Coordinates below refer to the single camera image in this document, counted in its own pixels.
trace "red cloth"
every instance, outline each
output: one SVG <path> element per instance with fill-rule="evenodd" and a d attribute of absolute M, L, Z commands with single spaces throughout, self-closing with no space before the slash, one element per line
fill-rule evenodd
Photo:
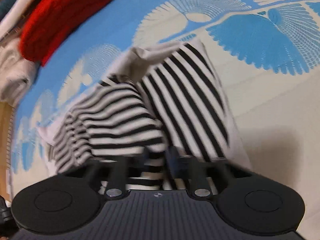
<path fill-rule="evenodd" d="M 67 36 L 111 0 L 42 0 L 25 23 L 21 55 L 44 66 Z"/>

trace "metal screw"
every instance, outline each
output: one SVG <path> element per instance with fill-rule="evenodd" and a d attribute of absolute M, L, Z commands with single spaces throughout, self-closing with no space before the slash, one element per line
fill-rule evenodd
<path fill-rule="evenodd" d="M 122 191 L 119 190 L 118 188 L 111 188 L 111 189 L 108 189 L 106 194 L 109 196 L 109 197 L 118 197 L 122 194 Z"/>
<path fill-rule="evenodd" d="M 198 197 L 207 197 L 210 195 L 210 191 L 205 188 L 199 188 L 195 190 L 195 195 Z"/>

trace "black and white stripe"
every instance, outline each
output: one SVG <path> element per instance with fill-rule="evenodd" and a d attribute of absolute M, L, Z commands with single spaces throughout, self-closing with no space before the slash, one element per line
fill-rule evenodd
<path fill-rule="evenodd" d="M 209 162 L 224 157 L 229 138 L 219 81 L 190 44 L 156 65 L 139 84 L 170 145 Z"/>
<path fill-rule="evenodd" d="M 141 177 L 129 178 L 129 188 L 143 185 L 158 189 L 162 184 L 165 144 L 156 120 L 131 81 L 119 82 L 111 77 L 100 84 L 91 96 L 73 107 L 56 136 L 58 172 L 92 157 L 112 159 L 142 153 L 146 147 L 150 159 Z"/>
<path fill-rule="evenodd" d="M 181 45 L 136 85 L 119 75 L 100 81 L 71 109 L 55 138 L 58 171 L 89 158 L 139 154 L 147 147 L 151 154 L 145 169 L 141 177 L 128 180 L 128 188 L 159 189 L 168 146 L 207 162 L 217 157 L 241 160 L 245 154 L 235 139 L 237 129 L 220 80 L 205 52 L 196 48 Z"/>

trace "bed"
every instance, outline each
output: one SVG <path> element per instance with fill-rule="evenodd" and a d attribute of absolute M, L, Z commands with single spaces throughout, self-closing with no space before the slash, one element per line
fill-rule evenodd
<path fill-rule="evenodd" d="M 318 240 L 319 26 L 320 0 L 113 0 L 60 46 L 17 109 L 13 195 L 48 176 L 36 127 L 52 123 L 122 51 L 198 37 L 253 169 L 301 194 L 298 231 Z"/>

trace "white cloth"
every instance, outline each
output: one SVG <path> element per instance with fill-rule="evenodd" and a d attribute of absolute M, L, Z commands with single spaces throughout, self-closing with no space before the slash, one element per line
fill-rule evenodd
<path fill-rule="evenodd" d="M 20 38 L 15 38 L 0 49 L 0 101 L 13 107 L 29 90 L 37 72 L 36 64 L 21 56 L 19 42 Z"/>
<path fill-rule="evenodd" d="M 10 11 L 0 22 L 0 40 L 15 26 L 32 1 L 33 0 L 16 0 Z"/>
<path fill-rule="evenodd" d="M 189 43 L 204 56 L 206 62 L 210 62 L 206 55 L 205 48 L 199 39 L 194 39 Z M 122 53 L 112 63 L 104 76 L 109 76 L 110 74 L 120 74 L 128 76 L 134 82 L 139 82 L 147 71 L 150 72 L 150 70 L 157 64 L 163 62 L 165 58 L 169 57 L 173 52 L 179 49 L 182 44 L 183 42 L 173 41 L 144 49 L 132 47 L 126 52 Z M 222 93 L 222 100 L 227 104 L 227 98 L 223 92 L 221 82 L 219 80 L 217 86 L 220 87 L 219 91 Z M 87 96 L 90 95 L 88 95 L 88 93 L 85 96 L 81 95 L 79 98 L 73 101 L 74 104 L 71 103 L 69 105 L 70 108 Z M 230 143 L 228 149 L 226 149 L 226 151 L 224 152 L 225 156 L 227 159 L 232 160 L 243 167 L 250 168 L 250 162 L 244 151 L 238 129 L 233 119 L 233 115 L 230 112 L 229 108 L 226 108 L 227 109 L 225 111 L 224 125 L 228 130 Z M 38 128 L 40 137 L 42 137 L 42 139 L 47 143 L 55 145 L 55 136 L 63 125 L 64 120 L 65 114 L 58 116 L 50 126 Z"/>

